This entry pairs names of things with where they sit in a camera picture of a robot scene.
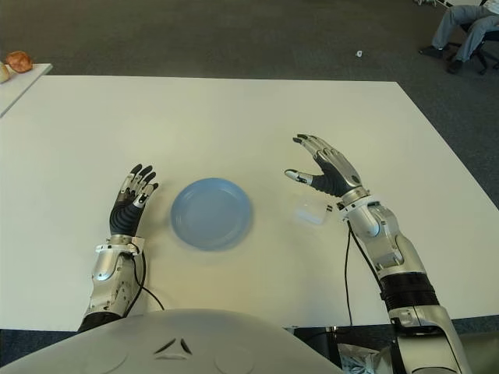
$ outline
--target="plastic plate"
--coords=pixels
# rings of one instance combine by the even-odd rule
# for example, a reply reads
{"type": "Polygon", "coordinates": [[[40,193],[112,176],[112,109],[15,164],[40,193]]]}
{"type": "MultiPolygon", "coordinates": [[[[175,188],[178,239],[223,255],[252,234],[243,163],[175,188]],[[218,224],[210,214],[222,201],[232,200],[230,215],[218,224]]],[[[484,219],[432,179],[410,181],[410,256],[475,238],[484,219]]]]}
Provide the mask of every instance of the plastic plate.
{"type": "Polygon", "coordinates": [[[232,247],[251,223],[249,201],[240,187],[226,179],[201,179],[185,187],[173,202],[173,230],[199,249],[232,247]]]}

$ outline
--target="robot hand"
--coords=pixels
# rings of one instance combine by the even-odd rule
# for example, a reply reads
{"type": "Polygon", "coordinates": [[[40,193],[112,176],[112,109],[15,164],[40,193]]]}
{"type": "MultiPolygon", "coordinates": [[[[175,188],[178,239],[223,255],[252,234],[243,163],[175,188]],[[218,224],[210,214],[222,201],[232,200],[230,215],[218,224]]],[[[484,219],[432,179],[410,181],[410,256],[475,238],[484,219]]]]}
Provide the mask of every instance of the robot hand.
{"type": "Polygon", "coordinates": [[[158,186],[150,184],[156,176],[152,170],[138,164],[126,176],[109,217],[111,235],[135,236],[146,201],[158,186]]]}
{"type": "Polygon", "coordinates": [[[359,174],[345,156],[321,138],[298,134],[293,141],[304,146],[312,154],[324,174],[310,175],[288,169],[285,174],[290,179],[306,183],[321,192],[337,197],[342,197],[347,192],[362,187],[359,174]]]}

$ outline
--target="robot finger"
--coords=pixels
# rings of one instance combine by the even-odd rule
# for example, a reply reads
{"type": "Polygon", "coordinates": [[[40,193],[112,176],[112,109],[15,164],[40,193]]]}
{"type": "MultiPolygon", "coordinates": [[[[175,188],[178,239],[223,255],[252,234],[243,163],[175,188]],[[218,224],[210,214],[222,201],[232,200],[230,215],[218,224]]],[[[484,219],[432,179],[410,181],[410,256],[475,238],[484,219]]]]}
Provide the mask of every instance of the robot finger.
{"type": "Polygon", "coordinates": [[[133,178],[132,183],[130,185],[130,192],[133,195],[135,195],[136,191],[138,191],[140,181],[142,181],[143,177],[145,177],[147,174],[149,174],[152,170],[153,170],[153,167],[149,165],[133,178]]]}
{"type": "Polygon", "coordinates": [[[156,176],[156,173],[153,171],[149,175],[146,175],[142,181],[140,181],[139,185],[136,189],[136,194],[139,195],[143,188],[156,176]]]}
{"type": "Polygon", "coordinates": [[[310,138],[315,140],[315,143],[322,149],[325,155],[328,155],[330,152],[336,152],[336,149],[332,147],[331,144],[326,142],[324,139],[321,139],[317,136],[310,135],[310,138]]]}
{"type": "Polygon", "coordinates": [[[286,177],[292,179],[295,182],[304,183],[306,185],[311,185],[313,181],[313,175],[297,171],[295,169],[288,169],[284,172],[286,177]]]}
{"type": "Polygon", "coordinates": [[[142,164],[138,164],[130,171],[130,173],[128,173],[128,175],[126,176],[125,180],[122,183],[121,189],[119,190],[120,193],[125,193],[126,189],[129,189],[130,185],[132,184],[133,178],[140,171],[141,168],[142,164]]]}
{"type": "Polygon", "coordinates": [[[150,198],[155,189],[159,186],[158,183],[154,183],[153,185],[146,185],[142,192],[133,200],[133,205],[137,208],[143,208],[146,205],[146,201],[150,198]]]}
{"type": "Polygon", "coordinates": [[[321,150],[321,147],[315,142],[314,139],[305,134],[298,134],[296,138],[293,138],[293,142],[301,144],[306,150],[315,158],[317,151],[321,150]]]}

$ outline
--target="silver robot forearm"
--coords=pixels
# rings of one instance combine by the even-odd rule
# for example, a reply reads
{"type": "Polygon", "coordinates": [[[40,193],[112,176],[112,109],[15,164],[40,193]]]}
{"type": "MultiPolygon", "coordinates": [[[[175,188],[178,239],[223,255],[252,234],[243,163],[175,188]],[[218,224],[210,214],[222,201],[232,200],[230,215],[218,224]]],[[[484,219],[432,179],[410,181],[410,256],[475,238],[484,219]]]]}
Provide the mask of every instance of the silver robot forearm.
{"type": "Polygon", "coordinates": [[[440,306],[414,245],[400,232],[397,218],[364,188],[352,190],[338,204],[344,221],[362,241],[375,270],[399,359],[407,373],[471,373],[461,341],[440,306]]]}

